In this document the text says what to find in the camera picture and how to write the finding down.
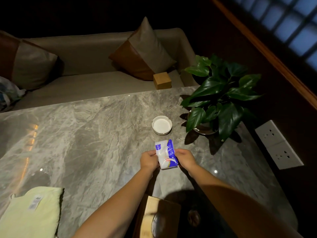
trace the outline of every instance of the blue packaging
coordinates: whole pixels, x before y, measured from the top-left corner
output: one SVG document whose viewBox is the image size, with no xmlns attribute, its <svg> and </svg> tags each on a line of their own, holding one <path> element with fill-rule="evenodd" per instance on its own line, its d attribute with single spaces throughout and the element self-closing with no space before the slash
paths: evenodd
<svg viewBox="0 0 317 238">
<path fill-rule="evenodd" d="M 156 142 L 155 149 L 161 169 L 175 168 L 178 166 L 178 160 L 175 156 L 171 139 Z"/>
</svg>

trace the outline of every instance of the brown leather pillow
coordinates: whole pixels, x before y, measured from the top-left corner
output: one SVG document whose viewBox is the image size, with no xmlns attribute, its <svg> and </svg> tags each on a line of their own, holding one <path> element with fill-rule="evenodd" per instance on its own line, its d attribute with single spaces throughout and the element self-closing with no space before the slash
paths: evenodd
<svg viewBox="0 0 317 238">
<path fill-rule="evenodd" d="M 134 77 L 147 81 L 153 81 L 153 74 L 165 72 L 176 63 L 156 37 L 146 17 L 109 58 Z"/>
<path fill-rule="evenodd" d="M 0 31 L 0 76 L 19 88 L 45 85 L 56 60 L 57 55 Z"/>
</svg>

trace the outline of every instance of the electrical outlet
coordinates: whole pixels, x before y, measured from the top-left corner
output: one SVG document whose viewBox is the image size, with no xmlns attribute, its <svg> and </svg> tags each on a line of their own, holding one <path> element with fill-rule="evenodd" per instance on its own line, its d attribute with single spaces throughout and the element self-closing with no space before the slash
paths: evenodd
<svg viewBox="0 0 317 238">
<path fill-rule="evenodd" d="M 272 120 L 267 121 L 265 124 L 261 125 L 255 130 L 266 148 L 269 148 L 280 142 L 286 141 L 286 139 L 278 130 L 278 128 Z"/>
<path fill-rule="evenodd" d="M 267 148 L 267 151 L 279 169 L 304 165 L 286 140 Z"/>
</svg>

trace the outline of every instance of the cardboard box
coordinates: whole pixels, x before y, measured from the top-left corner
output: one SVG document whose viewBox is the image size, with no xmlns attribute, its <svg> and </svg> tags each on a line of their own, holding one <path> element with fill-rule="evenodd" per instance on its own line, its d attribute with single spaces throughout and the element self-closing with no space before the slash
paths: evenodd
<svg viewBox="0 0 317 238">
<path fill-rule="evenodd" d="M 157 227 L 159 237 L 176 238 L 180 209 L 180 204 L 144 195 L 140 203 L 133 238 L 154 238 L 152 223 L 156 214 L 159 214 L 164 224 Z"/>
<path fill-rule="evenodd" d="M 154 74 L 153 81 L 156 89 L 167 89 L 172 87 L 172 80 L 167 72 Z"/>
</svg>

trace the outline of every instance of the gray marble tabletop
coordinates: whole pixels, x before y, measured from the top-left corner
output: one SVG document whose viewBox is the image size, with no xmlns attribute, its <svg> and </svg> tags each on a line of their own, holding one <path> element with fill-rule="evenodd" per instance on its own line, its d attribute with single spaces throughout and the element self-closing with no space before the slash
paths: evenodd
<svg viewBox="0 0 317 238">
<path fill-rule="evenodd" d="M 197 162 L 225 182 L 297 227 L 297 219 L 272 170 L 241 123 L 241 143 L 228 139 L 215 155 L 199 136 L 185 145 L 186 113 L 181 94 L 195 87 L 173 88 L 28 108 L 0 114 L 0 216 L 15 193 L 37 186 L 65 188 L 59 237 L 70 237 L 103 202 L 140 168 L 142 152 L 154 142 L 172 139 L 175 148 L 190 149 Z M 168 116 L 167 136 L 152 130 L 152 120 Z M 153 196 L 192 189 L 180 168 L 161 170 Z"/>
</svg>

